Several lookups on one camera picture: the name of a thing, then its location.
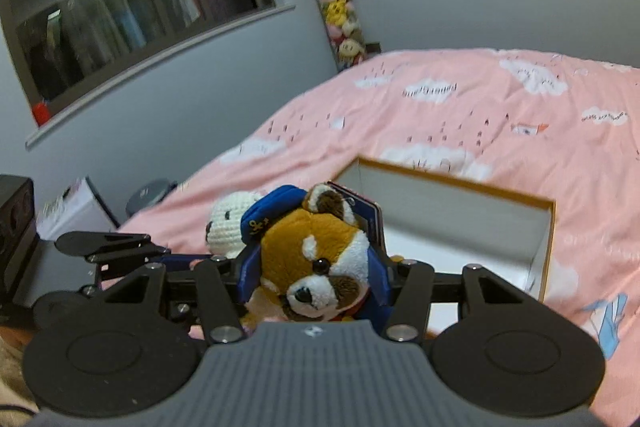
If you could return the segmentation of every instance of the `plush toy eye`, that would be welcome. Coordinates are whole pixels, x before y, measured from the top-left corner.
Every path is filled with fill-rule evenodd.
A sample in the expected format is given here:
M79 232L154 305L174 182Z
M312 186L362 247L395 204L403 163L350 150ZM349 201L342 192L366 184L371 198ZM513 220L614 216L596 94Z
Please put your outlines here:
M316 259L313 263L313 270L316 275L327 275L330 268L331 263L324 257Z

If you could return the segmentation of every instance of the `pink blanket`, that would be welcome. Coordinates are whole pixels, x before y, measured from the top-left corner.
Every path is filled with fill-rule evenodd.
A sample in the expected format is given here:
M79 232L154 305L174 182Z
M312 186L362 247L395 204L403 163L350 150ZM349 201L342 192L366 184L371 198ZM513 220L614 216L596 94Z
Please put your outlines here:
M640 415L639 84L640 70L538 52L380 55L287 103L124 230L204 253L216 198L308 188L358 154L555 199L545 302L599 341L593 410L626 426Z

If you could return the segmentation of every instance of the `black cable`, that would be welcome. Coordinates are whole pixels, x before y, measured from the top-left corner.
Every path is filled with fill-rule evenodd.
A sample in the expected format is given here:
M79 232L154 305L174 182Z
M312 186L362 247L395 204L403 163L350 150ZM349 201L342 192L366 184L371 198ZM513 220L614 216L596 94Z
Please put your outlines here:
M36 416L35 411L22 407L21 405L0 405L0 412L21 412L22 414L26 414L32 418Z

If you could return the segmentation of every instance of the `open box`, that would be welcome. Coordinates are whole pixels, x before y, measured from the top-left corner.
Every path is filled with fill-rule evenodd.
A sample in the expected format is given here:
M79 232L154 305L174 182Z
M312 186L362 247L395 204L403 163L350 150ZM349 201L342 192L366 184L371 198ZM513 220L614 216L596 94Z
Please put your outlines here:
M382 208L389 256L423 261L441 273L481 264L542 301L554 201L361 157L334 182ZM439 333L457 320L457 304L434 304L429 330Z

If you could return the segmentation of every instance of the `blue hat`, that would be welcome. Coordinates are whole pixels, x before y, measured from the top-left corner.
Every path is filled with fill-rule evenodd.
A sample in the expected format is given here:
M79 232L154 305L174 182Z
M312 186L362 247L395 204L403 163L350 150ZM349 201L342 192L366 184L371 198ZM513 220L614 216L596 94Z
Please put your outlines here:
M248 245L260 239L273 223L300 207L305 197L306 190L293 185L283 185L256 201L240 220L242 242Z

